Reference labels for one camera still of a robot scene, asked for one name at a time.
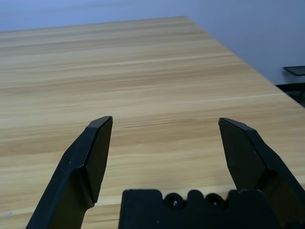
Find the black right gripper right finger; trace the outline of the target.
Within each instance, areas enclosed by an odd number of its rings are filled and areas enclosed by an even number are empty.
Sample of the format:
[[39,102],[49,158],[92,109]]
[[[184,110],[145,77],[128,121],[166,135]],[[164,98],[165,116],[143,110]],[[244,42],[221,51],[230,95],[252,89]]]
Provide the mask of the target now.
[[280,223],[305,224],[305,191],[280,156],[244,123],[218,122],[227,167],[238,190],[259,190]]

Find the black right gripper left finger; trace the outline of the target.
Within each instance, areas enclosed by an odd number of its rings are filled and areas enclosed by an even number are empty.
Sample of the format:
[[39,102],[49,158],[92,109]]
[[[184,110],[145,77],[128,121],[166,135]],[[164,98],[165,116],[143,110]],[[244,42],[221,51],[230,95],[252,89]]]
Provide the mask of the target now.
[[63,154],[31,219],[29,229],[79,229],[97,203],[112,132],[112,116],[93,120]]

